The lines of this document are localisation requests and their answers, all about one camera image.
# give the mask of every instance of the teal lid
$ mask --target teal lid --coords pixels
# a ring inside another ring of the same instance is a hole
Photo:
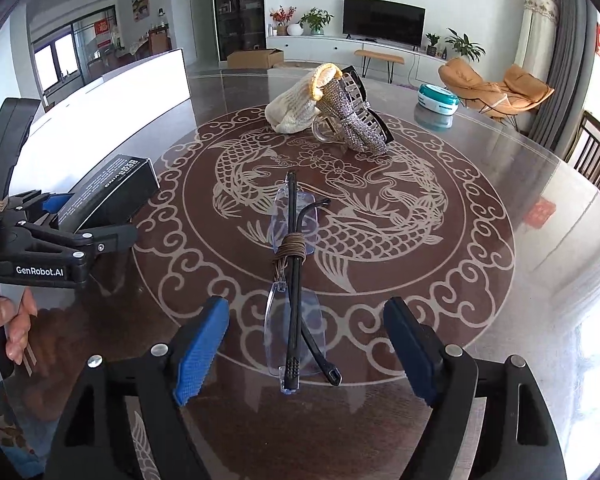
[[[420,86],[420,93],[434,101],[445,105],[459,105],[460,99],[456,94],[450,92],[446,88],[440,88],[439,86],[424,84]]]

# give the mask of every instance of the circular table decoration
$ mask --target circular table decoration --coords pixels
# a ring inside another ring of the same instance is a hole
[[[404,376],[381,321],[392,296],[445,343],[466,345],[485,330],[514,271],[506,210],[457,150],[407,121],[382,118],[395,139],[385,155],[343,153],[309,130],[276,134],[264,107],[219,117],[167,150],[160,191],[134,219],[139,272],[167,316],[181,324],[210,295],[226,297],[232,320],[219,354],[268,374],[267,229],[293,169],[300,189],[331,199],[318,211],[302,285],[318,295],[328,357],[343,384]]]

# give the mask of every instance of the brown cord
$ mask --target brown cord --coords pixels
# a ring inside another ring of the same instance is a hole
[[[273,258],[277,282],[284,282],[285,280],[286,259],[289,256],[299,256],[301,259],[300,264],[304,264],[306,250],[302,233],[289,233],[282,239],[278,252]]]

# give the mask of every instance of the silver glitter fabric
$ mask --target silver glitter fabric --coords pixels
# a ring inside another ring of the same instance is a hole
[[[344,141],[350,149],[356,152],[371,152],[374,155],[386,153],[384,137],[378,132],[375,121],[369,120],[372,119],[372,115],[362,104],[356,106],[358,112],[354,110],[341,80],[334,78],[321,90],[324,95],[315,105],[324,115],[340,121],[344,131]]]

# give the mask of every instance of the glass tabletop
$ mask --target glass tabletop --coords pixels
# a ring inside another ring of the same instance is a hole
[[[183,409],[212,478],[399,478],[430,413],[382,328],[384,301],[401,296],[475,358],[522,355],[569,478],[586,478],[600,462],[600,193],[506,126],[465,108],[441,121],[413,90],[372,80],[368,100],[396,139],[388,155],[277,135],[264,107],[306,72],[251,72],[189,78],[195,123],[156,154],[161,189],[134,218],[134,249],[101,257],[85,290],[34,291],[35,364],[4,383],[15,419],[4,424],[44,460],[90,355],[140,355],[218,294],[230,326]],[[262,337],[268,215],[289,169],[302,190],[332,200],[318,211],[303,283],[318,295],[343,383],[307,376],[287,397]],[[456,478],[468,476],[483,410],[476,401]]]

